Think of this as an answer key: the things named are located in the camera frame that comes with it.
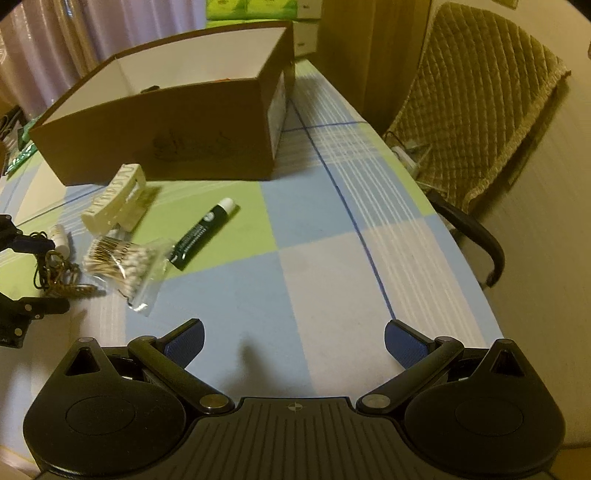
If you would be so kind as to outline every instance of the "black armrest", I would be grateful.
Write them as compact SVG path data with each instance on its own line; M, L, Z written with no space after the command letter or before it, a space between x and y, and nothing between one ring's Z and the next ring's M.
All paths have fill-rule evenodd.
M496 241L496 238L474 217L462 212L459 208L454 207L451 203L444 200L436 190L428 192L427 198L439 215L444 217L459 232L466 235L491 256L495 268L488 275L485 284L488 287L494 286L499 281L505 269L505 253L499 242Z

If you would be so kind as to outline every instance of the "curtain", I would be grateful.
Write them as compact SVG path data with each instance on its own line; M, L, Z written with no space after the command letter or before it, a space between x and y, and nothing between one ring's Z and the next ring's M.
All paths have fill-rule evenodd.
M205 27L205 0L23 0L0 22L0 100L43 113L102 60Z

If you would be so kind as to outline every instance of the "brown box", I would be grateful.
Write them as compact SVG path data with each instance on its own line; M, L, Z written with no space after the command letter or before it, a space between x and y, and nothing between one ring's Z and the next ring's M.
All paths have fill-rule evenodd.
M108 183L123 163L148 180L268 179L293 82L291 22L193 31L104 61L31 138L64 185Z

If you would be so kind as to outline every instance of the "bag of cotton swabs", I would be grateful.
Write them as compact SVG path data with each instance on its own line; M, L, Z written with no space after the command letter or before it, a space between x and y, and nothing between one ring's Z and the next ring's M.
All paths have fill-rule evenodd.
M138 245L101 235L90 244L82 265L86 273L127 298L132 310L148 316L170 265L173 246L172 240Z

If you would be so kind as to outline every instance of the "chair backrest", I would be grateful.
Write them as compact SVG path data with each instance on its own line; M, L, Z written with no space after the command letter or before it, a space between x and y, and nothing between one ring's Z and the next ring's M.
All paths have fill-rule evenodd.
M385 139L425 145L417 180L468 212L567 73L560 58L506 18L443 3L432 16L408 98Z

